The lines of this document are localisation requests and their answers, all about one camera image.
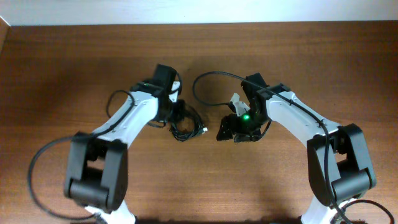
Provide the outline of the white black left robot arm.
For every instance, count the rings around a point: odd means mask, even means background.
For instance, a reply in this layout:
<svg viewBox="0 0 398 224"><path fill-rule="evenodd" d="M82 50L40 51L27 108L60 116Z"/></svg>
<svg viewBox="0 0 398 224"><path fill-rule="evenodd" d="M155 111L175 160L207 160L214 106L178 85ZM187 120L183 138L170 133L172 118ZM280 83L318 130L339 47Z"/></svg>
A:
<svg viewBox="0 0 398 224"><path fill-rule="evenodd" d="M124 200L128 149L150 121L167 121L182 89L178 72L158 64L152 78L133 85L121 107L92 133L76 133L70 143L64 196L100 223L135 223Z"/></svg>

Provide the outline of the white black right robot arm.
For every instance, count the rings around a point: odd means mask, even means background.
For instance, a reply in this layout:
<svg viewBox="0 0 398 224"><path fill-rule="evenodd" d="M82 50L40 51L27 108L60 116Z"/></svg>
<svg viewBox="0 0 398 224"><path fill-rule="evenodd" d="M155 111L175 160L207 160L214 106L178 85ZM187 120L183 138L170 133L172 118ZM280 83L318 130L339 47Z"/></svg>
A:
<svg viewBox="0 0 398 224"><path fill-rule="evenodd" d="M255 142L262 125L281 124L307 149L308 178L314 197L301 223L344 223L339 216L376 185L376 175L363 131L342 126L302 103L287 86L268 85L260 73L241 82L248 104L234 94L232 113L221 120L219 141Z"/></svg>

